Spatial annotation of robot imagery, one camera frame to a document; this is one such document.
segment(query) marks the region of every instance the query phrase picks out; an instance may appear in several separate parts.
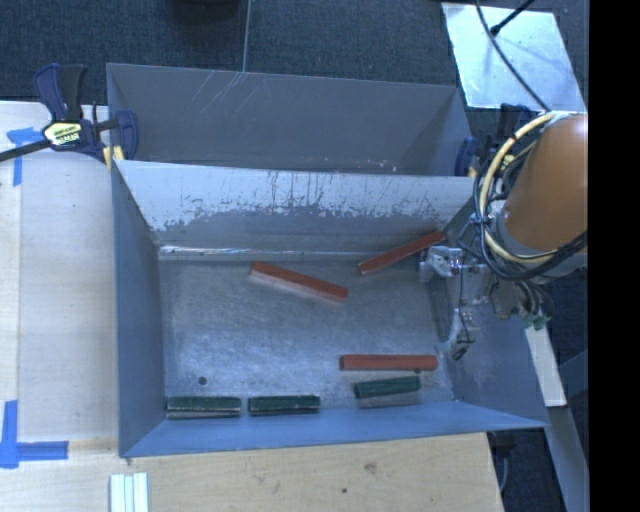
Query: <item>green block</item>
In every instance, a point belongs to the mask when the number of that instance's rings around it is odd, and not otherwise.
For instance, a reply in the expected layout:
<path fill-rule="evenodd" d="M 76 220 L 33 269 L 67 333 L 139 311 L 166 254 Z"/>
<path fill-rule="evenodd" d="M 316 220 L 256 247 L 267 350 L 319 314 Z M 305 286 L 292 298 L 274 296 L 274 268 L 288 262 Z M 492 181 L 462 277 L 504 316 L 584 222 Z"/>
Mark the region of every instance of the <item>green block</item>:
<path fill-rule="evenodd" d="M 420 379 L 416 376 L 369 380 L 365 382 L 358 382 L 353 385 L 353 391 L 356 398 L 397 395 L 399 393 L 418 391 L 419 389 Z"/>
<path fill-rule="evenodd" d="M 320 397 L 317 395 L 256 396 L 249 398 L 249 414 L 265 416 L 274 414 L 302 414 L 317 412 Z"/>
<path fill-rule="evenodd" d="M 228 418 L 240 415 L 241 400 L 233 396 L 172 396 L 167 418 Z"/>
<path fill-rule="evenodd" d="M 533 328 L 536 331 L 539 331 L 540 329 L 542 329 L 545 325 L 547 325 L 547 322 L 551 320 L 550 316 L 547 315 L 541 315 L 538 318 L 536 318 L 533 321 Z"/>

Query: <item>orange stick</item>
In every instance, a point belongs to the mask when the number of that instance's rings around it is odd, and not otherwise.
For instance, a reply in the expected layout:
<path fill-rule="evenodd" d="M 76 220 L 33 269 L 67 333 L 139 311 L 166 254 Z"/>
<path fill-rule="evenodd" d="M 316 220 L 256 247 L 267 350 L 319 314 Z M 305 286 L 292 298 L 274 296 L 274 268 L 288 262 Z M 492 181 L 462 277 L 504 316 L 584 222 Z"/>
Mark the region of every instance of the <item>orange stick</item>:
<path fill-rule="evenodd" d="M 341 370 L 435 370 L 433 355 L 347 354 L 340 356 Z"/>
<path fill-rule="evenodd" d="M 437 244 L 438 242 L 442 242 L 445 238 L 446 237 L 442 231 L 434 231 L 433 233 L 429 233 L 428 235 L 418 238 L 413 242 L 409 242 L 408 244 L 396 247 L 388 252 L 358 263 L 358 270 L 362 275 L 376 272 L 391 265 L 392 263 L 396 263 L 406 258 L 407 256 L 411 256 L 412 254 L 422 251 L 423 249 Z"/>
<path fill-rule="evenodd" d="M 337 302 L 345 301 L 349 294 L 347 288 L 338 286 L 337 284 L 293 272 L 292 270 L 287 270 L 282 267 L 276 267 L 264 261 L 254 261 L 251 265 L 250 275 L 259 278 L 261 281 Z"/>

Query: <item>blue clamp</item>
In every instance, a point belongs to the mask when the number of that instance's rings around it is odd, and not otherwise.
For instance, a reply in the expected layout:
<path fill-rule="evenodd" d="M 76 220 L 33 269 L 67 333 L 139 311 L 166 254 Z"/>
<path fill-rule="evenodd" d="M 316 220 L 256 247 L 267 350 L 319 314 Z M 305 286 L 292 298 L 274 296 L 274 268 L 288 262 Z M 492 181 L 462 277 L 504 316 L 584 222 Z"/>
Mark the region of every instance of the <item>blue clamp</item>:
<path fill-rule="evenodd" d="M 106 145 L 100 140 L 100 133 L 115 129 L 119 132 L 119 144 L 125 158 L 132 159 L 135 156 L 138 128 L 131 110 L 118 110 L 113 119 L 98 122 L 94 105 L 93 122 L 83 118 L 80 89 L 86 70 L 84 66 L 63 67 L 53 63 L 35 74 L 34 86 L 38 100 L 49 110 L 51 122 L 42 129 L 39 140 L 0 153 L 0 162 L 50 148 L 54 151 L 82 153 L 106 163 Z"/>
<path fill-rule="evenodd" d="M 454 176 L 469 176 L 471 163 L 476 157 L 478 146 L 479 142 L 475 137 L 466 137 L 464 141 L 462 141 L 453 169 Z"/>

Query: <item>bin floor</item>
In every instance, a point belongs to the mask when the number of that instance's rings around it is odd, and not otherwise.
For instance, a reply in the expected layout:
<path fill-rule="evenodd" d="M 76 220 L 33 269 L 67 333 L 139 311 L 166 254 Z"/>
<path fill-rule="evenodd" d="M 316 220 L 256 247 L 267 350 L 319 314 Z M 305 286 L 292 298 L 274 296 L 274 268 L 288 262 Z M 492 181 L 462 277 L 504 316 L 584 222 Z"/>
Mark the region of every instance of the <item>bin floor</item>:
<path fill-rule="evenodd" d="M 359 381 L 414 372 L 340 371 L 342 354 L 435 354 L 429 297 L 414 260 L 362 276 L 354 262 L 272 261 L 347 287 L 342 303 L 249 277 L 251 262 L 162 261 L 167 396 L 317 394 L 323 408 L 356 404 Z M 453 399 L 441 361 L 420 372 L 414 399 Z"/>

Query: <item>cable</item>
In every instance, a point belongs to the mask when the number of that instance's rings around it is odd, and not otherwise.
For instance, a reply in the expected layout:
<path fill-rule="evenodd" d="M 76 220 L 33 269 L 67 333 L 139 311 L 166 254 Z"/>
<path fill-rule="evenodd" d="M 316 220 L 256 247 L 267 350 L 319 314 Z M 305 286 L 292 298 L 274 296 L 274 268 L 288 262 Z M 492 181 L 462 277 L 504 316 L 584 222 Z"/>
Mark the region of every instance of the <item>cable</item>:
<path fill-rule="evenodd" d="M 527 90 L 527 92 L 531 95 L 531 97 L 534 100 L 536 100 L 536 103 L 538 103 L 538 105 L 540 105 L 542 107 L 542 110 L 546 111 L 546 112 L 551 110 L 547 106 L 547 104 L 544 101 L 542 101 L 542 99 L 534 92 L 534 90 L 531 89 L 531 87 L 529 87 L 529 84 L 527 84 L 527 82 L 525 82 L 524 78 L 522 78 L 520 73 L 518 73 L 516 71 L 516 69 L 513 67 L 513 64 L 511 64 L 511 62 L 509 61 L 507 56 L 503 53 L 502 48 L 500 48 L 500 46 L 498 45 L 498 43 L 495 40 L 495 37 L 493 37 L 493 34 L 491 33 L 491 29 L 489 28 L 489 25 L 487 24 L 487 20 L 485 19 L 484 14 L 482 13 L 482 8 L 480 7 L 480 0 L 475 0 L 475 3 L 476 3 L 476 11 L 478 11 L 478 17 L 480 18 L 480 23 L 482 23 L 482 26 L 484 27 L 484 30 L 487 33 L 487 37 L 489 37 L 489 40 L 491 41 L 491 44 L 493 45 L 493 47 L 498 52 L 498 55 L 500 55 L 500 58 L 503 60 L 503 62 L 509 68 L 511 73 L 513 73 L 513 76 L 515 76 L 516 79 L 518 80 L 518 82 L 520 82 L 520 85 L 522 85 L 522 87 L 524 87 Z"/>
<path fill-rule="evenodd" d="M 549 318 L 552 318 L 555 315 L 555 306 L 553 304 L 553 298 L 551 297 L 551 294 L 547 290 L 542 288 L 542 286 L 536 283 L 529 282 L 528 284 L 535 291 L 535 293 L 537 293 L 542 298 L 541 302 L 542 304 L 544 304 L 544 309 L 547 313 L 547 316 Z"/>
<path fill-rule="evenodd" d="M 242 51 L 242 71 L 247 70 L 247 54 L 249 53 L 249 25 L 251 23 L 251 3 L 253 0 L 247 2 L 247 21 L 244 26 L 244 48 Z"/>
<path fill-rule="evenodd" d="M 458 298 L 458 316 L 460 317 L 460 322 L 462 323 L 462 328 L 464 329 L 464 332 L 467 336 L 467 342 L 468 343 L 473 343 L 471 341 L 471 336 L 469 335 L 469 329 L 467 329 L 467 323 L 464 321 L 464 315 L 462 314 L 462 299 L 464 298 L 462 295 L 462 279 L 464 276 L 464 261 L 466 259 L 466 253 L 465 255 L 462 257 L 462 261 L 460 262 L 460 296 Z"/>
<path fill-rule="evenodd" d="M 534 313 L 539 308 L 537 297 L 523 281 L 516 281 L 515 285 L 522 290 L 525 295 L 524 307 L 529 313 Z"/>
<path fill-rule="evenodd" d="M 518 153 L 513 158 L 513 160 L 511 160 L 511 162 L 509 162 L 507 166 L 502 170 L 502 195 L 504 197 L 500 197 L 500 199 L 506 199 L 508 197 L 511 189 L 513 188 L 513 183 L 515 183 L 515 179 L 513 179 L 512 176 L 514 173 L 518 173 L 522 169 L 526 161 L 526 157 L 529 155 L 531 149 L 533 148 L 533 145 L 534 143 L 532 142 L 531 144 L 529 144 L 529 146 L 520 151 L 520 153 Z"/>
<path fill-rule="evenodd" d="M 500 23 L 494 25 L 493 27 L 491 27 L 491 34 L 493 34 L 493 36 L 497 36 L 498 33 L 507 26 L 507 24 L 509 22 L 511 22 L 511 20 L 513 20 L 516 16 L 518 16 L 521 12 L 523 12 L 527 7 L 529 7 L 533 2 L 535 2 L 535 0 L 527 0 L 525 3 L 523 3 L 522 5 L 520 5 L 515 11 L 513 11 L 511 14 L 509 14 L 509 16 L 507 16 L 504 20 L 502 20 Z"/>
<path fill-rule="evenodd" d="M 527 281 L 529 279 L 533 279 L 534 277 L 540 277 L 541 275 L 545 274 L 547 271 L 555 268 L 560 263 L 565 261 L 567 258 L 573 256 L 578 251 L 581 251 L 584 247 L 587 246 L 587 232 L 585 231 L 572 242 L 569 242 L 568 244 L 559 248 L 558 252 L 554 254 L 552 258 L 546 260 L 544 263 L 530 270 L 522 270 L 519 274 L 511 274 L 506 270 L 499 268 L 496 262 L 493 260 L 493 258 L 489 254 L 487 250 L 487 243 L 485 240 L 486 235 L 487 233 L 485 232 L 485 229 L 481 227 L 480 228 L 480 249 L 482 252 L 482 258 L 487 264 L 487 266 L 498 277 L 504 279 L 505 281 Z"/>
<path fill-rule="evenodd" d="M 510 473 L 511 451 L 515 448 L 515 440 L 511 432 L 488 432 L 487 439 L 493 454 L 493 463 L 502 459 L 502 477 L 500 478 L 500 493 L 502 494 L 507 486 Z"/>

